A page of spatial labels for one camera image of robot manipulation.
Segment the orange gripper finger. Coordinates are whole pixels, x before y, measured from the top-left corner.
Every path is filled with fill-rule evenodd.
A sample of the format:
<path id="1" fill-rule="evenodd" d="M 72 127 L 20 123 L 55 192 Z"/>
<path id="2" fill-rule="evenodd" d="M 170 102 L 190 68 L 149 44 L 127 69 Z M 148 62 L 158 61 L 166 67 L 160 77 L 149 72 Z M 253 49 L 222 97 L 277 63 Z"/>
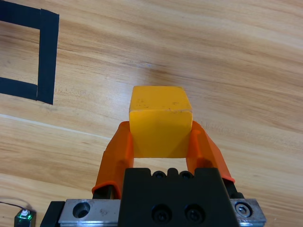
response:
<path id="1" fill-rule="evenodd" d="M 106 147 L 101 160 L 96 185 L 92 188 L 94 199 L 120 199 L 125 170 L 134 166 L 133 139 L 128 121 L 119 127 Z"/>
<path id="2" fill-rule="evenodd" d="M 231 199 L 243 199 L 238 192 L 223 155 L 216 144 L 211 140 L 202 126 L 193 121 L 189 139 L 189 147 L 186 156 L 187 169 L 194 173 L 197 168 L 217 168 L 227 193 Z"/>

